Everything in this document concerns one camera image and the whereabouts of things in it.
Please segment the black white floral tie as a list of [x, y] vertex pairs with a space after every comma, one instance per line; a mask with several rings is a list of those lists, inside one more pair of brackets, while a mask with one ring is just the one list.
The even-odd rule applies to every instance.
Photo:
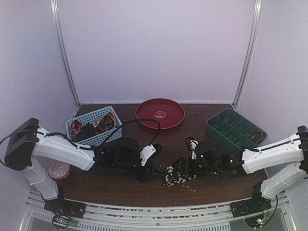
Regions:
[[181, 174], [172, 165], [167, 166], [164, 173], [165, 185], [168, 187], [194, 180], [197, 177], [196, 174]]

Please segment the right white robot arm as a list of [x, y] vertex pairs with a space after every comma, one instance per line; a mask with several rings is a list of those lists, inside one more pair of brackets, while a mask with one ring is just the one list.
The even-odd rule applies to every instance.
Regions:
[[282, 141], [229, 154], [218, 154], [212, 141], [197, 142], [189, 137], [186, 144], [192, 155], [179, 158], [167, 168], [169, 182], [192, 180], [206, 175], [209, 171], [237, 178], [264, 168], [287, 164], [276, 175], [254, 186], [252, 198], [246, 205], [253, 213], [265, 205], [265, 200], [273, 199], [278, 193], [308, 176], [306, 126], [299, 126], [297, 133]]

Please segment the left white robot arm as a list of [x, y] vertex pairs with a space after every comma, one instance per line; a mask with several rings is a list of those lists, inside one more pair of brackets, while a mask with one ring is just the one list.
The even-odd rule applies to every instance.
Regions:
[[23, 172], [28, 182], [35, 187], [45, 201], [59, 214], [69, 210], [69, 202], [62, 198], [57, 183], [52, 180], [37, 157], [57, 160], [83, 171], [100, 172], [119, 170], [135, 172], [139, 181], [148, 181], [157, 169], [151, 159], [160, 154], [163, 147], [151, 141], [144, 148], [132, 137], [118, 139], [106, 145], [111, 135], [98, 146], [78, 144], [60, 132], [49, 133], [31, 118], [0, 142], [8, 141], [5, 156], [0, 163], [15, 171]]

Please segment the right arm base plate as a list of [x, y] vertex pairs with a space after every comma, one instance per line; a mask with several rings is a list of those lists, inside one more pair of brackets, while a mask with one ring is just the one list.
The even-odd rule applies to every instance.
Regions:
[[271, 200], [261, 196], [233, 202], [230, 209], [234, 218], [245, 217], [246, 225], [252, 229], [262, 228], [267, 223], [265, 213], [271, 209]]

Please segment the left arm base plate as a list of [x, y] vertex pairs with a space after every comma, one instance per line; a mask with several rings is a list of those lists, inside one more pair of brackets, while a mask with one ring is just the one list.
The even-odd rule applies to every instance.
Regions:
[[53, 213], [51, 224], [58, 230], [68, 228], [73, 221], [73, 218], [83, 218], [86, 204], [66, 200], [58, 197], [53, 200], [46, 200], [42, 195], [44, 209]]

